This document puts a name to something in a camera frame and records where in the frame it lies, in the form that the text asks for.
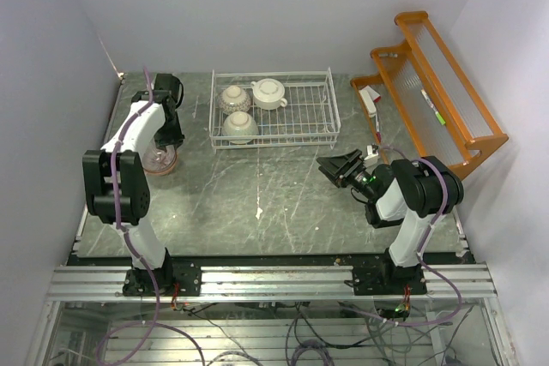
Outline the grey striped bowl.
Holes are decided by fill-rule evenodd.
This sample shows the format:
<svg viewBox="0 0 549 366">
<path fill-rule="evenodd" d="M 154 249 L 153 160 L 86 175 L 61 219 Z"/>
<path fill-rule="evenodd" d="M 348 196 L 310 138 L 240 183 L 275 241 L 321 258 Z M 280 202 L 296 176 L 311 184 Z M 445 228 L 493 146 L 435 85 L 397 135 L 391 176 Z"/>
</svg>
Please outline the grey striped bowl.
<svg viewBox="0 0 549 366">
<path fill-rule="evenodd" d="M 154 142 L 151 142 L 143 155 L 142 166 L 150 168 L 154 165 L 170 164 L 174 160 L 178 161 L 178 154 L 175 146 L 169 145 L 164 148 L 158 148 Z"/>
</svg>

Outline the pale green bowl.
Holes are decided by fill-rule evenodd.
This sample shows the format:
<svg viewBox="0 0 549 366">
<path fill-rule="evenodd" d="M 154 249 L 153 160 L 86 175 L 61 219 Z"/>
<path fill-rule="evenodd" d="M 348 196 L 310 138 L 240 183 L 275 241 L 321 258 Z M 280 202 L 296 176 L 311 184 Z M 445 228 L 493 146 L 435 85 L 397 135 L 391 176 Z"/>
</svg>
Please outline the pale green bowl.
<svg viewBox="0 0 549 366">
<path fill-rule="evenodd" d="M 259 135 L 259 128 L 249 113 L 235 111 L 224 121 L 222 135 L 232 144 L 246 145 Z"/>
</svg>

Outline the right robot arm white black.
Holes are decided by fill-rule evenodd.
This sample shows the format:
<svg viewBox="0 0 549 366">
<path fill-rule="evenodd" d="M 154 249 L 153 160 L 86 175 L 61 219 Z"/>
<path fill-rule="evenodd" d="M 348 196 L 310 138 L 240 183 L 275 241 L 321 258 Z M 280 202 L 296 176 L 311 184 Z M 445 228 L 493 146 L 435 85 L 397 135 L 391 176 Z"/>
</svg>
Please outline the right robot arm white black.
<svg viewBox="0 0 549 366">
<path fill-rule="evenodd" d="M 361 195 L 367 222 L 374 228 L 397 226 L 388 248 L 392 265 L 378 273 L 379 286 L 399 292 L 408 283 L 404 268 L 422 261 L 433 226 L 452 212 L 464 197 L 462 180 L 435 156 L 397 159 L 366 170 L 358 149 L 340 156 L 317 158 L 319 171 L 337 188 L 349 187 Z"/>
</svg>

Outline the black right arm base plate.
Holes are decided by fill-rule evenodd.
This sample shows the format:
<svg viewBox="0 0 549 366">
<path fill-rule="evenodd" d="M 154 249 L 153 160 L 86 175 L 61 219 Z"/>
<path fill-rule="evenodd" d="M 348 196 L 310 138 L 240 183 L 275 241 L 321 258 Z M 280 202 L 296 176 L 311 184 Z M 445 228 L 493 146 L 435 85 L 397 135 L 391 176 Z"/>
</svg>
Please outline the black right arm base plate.
<svg viewBox="0 0 549 366">
<path fill-rule="evenodd" d="M 355 296 L 374 295 L 404 295 L 409 291 L 412 295 L 427 293 L 423 282 L 423 271 L 419 265 L 415 267 L 394 267 L 383 264 L 370 267 L 354 267 L 352 278 L 345 280 Z"/>
</svg>

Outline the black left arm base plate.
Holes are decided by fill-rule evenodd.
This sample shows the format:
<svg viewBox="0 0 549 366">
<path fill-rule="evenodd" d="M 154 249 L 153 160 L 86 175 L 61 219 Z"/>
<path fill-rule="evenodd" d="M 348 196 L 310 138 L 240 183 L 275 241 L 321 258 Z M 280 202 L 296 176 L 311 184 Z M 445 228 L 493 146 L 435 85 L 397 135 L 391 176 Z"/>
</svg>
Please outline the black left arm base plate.
<svg viewBox="0 0 549 366">
<path fill-rule="evenodd" d="M 152 270 L 161 296 L 178 294 L 183 297 L 197 297 L 202 286 L 202 270 L 191 261 L 171 258 L 166 254 L 161 268 Z M 123 284 L 125 297 L 153 297 L 154 284 L 146 269 L 131 268 Z"/>
</svg>

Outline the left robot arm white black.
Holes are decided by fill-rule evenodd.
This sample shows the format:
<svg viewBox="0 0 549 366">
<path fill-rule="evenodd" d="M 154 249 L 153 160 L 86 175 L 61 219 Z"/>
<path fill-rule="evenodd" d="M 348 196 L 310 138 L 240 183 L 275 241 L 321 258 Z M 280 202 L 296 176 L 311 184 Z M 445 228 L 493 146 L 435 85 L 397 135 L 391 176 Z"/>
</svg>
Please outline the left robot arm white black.
<svg viewBox="0 0 549 366">
<path fill-rule="evenodd" d="M 84 153 L 82 169 L 87 211 L 124 240 L 133 268 L 149 268 L 146 287 L 165 295 L 174 286 L 175 274 L 164 266 L 166 248 L 147 218 L 151 197 L 142 158 L 151 144 L 167 152 L 184 143 L 178 117 L 184 87 L 171 74 L 147 78 L 146 87 L 132 97 L 130 113 L 115 135 L 101 149 Z"/>
</svg>

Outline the white bowl red pattern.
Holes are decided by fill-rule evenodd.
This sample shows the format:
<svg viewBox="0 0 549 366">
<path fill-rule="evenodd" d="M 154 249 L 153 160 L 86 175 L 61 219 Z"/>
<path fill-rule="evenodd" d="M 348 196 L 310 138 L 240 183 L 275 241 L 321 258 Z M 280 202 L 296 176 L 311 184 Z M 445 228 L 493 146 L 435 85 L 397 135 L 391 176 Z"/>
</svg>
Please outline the white bowl red pattern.
<svg viewBox="0 0 549 366">
<path fill-rule="evenodd" d="M 177 161 L 174 160 L 170 164 L 161 165 L 157 164 L 150 168 L 143 167 L 143 170 L 148 174 L 152 176 L 165 176 L 167 174 L 170 174 L 176 167 Z"/>
</svg>

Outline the white wire dish rack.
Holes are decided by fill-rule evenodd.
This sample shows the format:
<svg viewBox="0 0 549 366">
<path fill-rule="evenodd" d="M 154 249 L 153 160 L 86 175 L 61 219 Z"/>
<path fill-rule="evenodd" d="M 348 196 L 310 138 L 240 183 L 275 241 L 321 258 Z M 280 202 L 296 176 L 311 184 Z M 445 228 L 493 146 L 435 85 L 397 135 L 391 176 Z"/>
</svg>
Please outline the white wire dish rack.
<svg viewBox="0 0 549 366">
<path fill-rule="evenodd" d="M 258 133 L 230 136 L 223 130 L 228 115 L 220 108 L 222 92 L 240 87 L 253 95 L 252 83 L 265 78 L 286 89 L 285 107 L 264 110 L 252 103 L 248 113 Z M 328 146 L 337 142 L 341 120 L 330 69 L 324 71 L 212 74 L 208 132 L 215 150 L 296 146 Z"/>
</svg>

